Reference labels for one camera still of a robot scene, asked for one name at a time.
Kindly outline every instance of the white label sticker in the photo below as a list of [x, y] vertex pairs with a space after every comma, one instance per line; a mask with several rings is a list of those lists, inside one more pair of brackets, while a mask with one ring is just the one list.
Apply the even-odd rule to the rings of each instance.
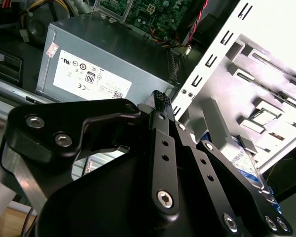
[[86, 100], [125, 98], [132, 83], [64, 50], [60, 51], [54, 86]]
[[51, 43], [50, 47], [48, 48], [48, 51], [46, 52], [46, 54], [52, 58], [52, 57], [54, 57], [58, 48], [59, 48], [59, 46], [53, 42], [53, 43]]

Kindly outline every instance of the green circuit board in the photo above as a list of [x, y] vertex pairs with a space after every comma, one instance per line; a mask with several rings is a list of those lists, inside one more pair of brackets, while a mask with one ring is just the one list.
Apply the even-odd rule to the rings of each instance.
[[[129, 0], [102, 0], [100, 6], [123, 15]], [[126, 23], [162, 40], [172, 39], [193, 0], [134, 0]]]

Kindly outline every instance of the metal slot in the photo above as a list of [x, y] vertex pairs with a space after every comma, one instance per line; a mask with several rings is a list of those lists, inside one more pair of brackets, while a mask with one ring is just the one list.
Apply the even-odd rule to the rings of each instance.
[[233, 36], [233, 33], [230, 34], [230, 31], [227, 31], [227, 33], [224, 35], [223, 39], [221, 40], [221, 44], [227, 45], [232, 36]]
[[194, 79], [192, 86], [197, 87], [203, 78], [199, 78], [199, 75]]
[[248, 3], [243, 7], [243, 9], [241, 10], [241, 12], [238, 15], [238, 18], [241, 19], [242, 21], [247, 17], [247, 15], [249, 14], [249, 12], [252, 9], [252, 5], [248, 8]]
[[249, 80], [245, 75], [241, 74], [241, 73], [237, 73], [237, 75], [239, 77], [241, 77], [242, 79], [248, 81], [248, 82], [251, 82], [253, 84], [255, 84], [256, 86], [270, 92], [275, 98], [277, 98], [278, 100], [280, 101], [283, 101], [287, 104], [289, 104], [290, 106], [292, 106], [293, 108], [296, 109], [296, 105], [294, 103], [292, 103], [291, 101], [287, 100], [286, 98], [284, 98], [283, 96], [281, 96], [279, 93], [271, 90], [270, 88], [266, 87], [265, 85], [261, 84], [260, 82], [256, 81], [256, 80]]
[[280, 71], [281, 73], [283, 73], [284, 75], [286, 75], [287, 77], [289, 77], [292, 81], [295, 81], [296, 82], [296, 78], [293, 77], [292, 75], [288, 74], [287, 72], [285, 72], [284, 70], [282, 70], [281, 68], [277, 67], [276, 65], [274, 65], [273, 63], [265, 60], [264, 58], [262, 58], [261, 56], [259, 56], [258, 54], [256, 53], [253, 53], [252, 54], [252, 57], [258, 59], [259, 61], [265, 63], [265, 64], [268, 64], [270, 65], [271, 67], [275, 68], [276, 70]]
[[210, 58], [205, 63], [205, 66], [210, 68], [213, 65], [213, 63], [216, 61], [216, 59], [217, 57], [214, 58], [214, 55], [212, 54], [212, 56], [210, 56]]
[[28, 96], [25, 97], [25, 100], [26, 100], [26, 101], [29, 101], [29, 102], [31, 102], [32, 104], [35, 104], [35, 105], [40, 105], [40, 104], [42, 104], [41, 102], [39, 102], [39, 101], [37, 101], [37, 100], [35, 100], [35, 99], [32, 99], [31, 97], [28, 97]]
[[173, 110], [174, 116], [176, 116], [180, 110], [181, 108], [178, 108], [178, 106], [176, 106]]

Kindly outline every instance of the screw hole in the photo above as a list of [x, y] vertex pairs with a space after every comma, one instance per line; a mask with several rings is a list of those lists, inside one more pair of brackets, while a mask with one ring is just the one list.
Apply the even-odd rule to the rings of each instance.
[[159, 117], [160, 119], [162, 119], [162, 120], [166, 119], [165, 116], [163, 116], [163, 115], [160, 114], [160, 113], [157, 113], [157, 115], [158, 115], [158, 117]]
[[161, 157], [163, 158], [163, 160], [169, 161], [169, 158], [166, 155], [162, 155]]
[[214, 181], [214, 178], [211, 175], [207, 175], [207, 178], [212, 182]]
[[134, 106], [132, 104], [126, 104], [126, 107], [132, 112], [136, 111], [136, 109], [134, 108]]
[[162, 144], [165, 145], [166, 147], [169, 146], [169, 144], [166, 141], [162, 141]]

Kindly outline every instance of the silver metal frame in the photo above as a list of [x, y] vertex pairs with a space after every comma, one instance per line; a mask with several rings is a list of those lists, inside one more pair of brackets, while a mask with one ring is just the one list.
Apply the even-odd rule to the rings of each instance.
[[239, 1], [202, 59], [189, 75], [180, 91], [177, 92], [172, 104], [176, 120], [179, 120], [187, 110], [195, 98], [195, 95], [199, 93], [218, 64], [240, 36], [242, 28], [247, 21], [247, 15], [252, 10], [254, 3], [255, 1], [253, 0]]
[[18, 98], [20, 100], [26, 101], [29, 104], [31, 103], [30, 100], [37, 101], [38, 103], [41, 103], [41, 104], [54, 103], [53, 101], [45, 97], [35, 95], [33, 93], [28, 92], [27, 90], [21, 89], [17, 86], [14, 86], [2, 80], [0, 80], [0, 92], [4, 94], [8, 94], [14, 98]]
[[93, 9], [95, 11], [98, 11], [106, 16], [109, 16], [110, 18], [116, 20], [116, 21], [121, 21], [121, 22], [125, 22], [126, 21], [126, 18], [128, 16], [128, 13], [130, 11], [130, 8], [132, 7], [132, 4], [133, 4], [133, 1], [134, 0], [130, 0], [126, 6], [126, 9], [123, 13], [122, 16], [116, 14], [115, 12], [111, 11], [111, 10], [108, 10], [107, 8], [105, 7], [102, 7], [100, 6], [100, 3], [101, 3], [102, 0], [95, 0], [94, 2], [94, 5], [93, 5]]

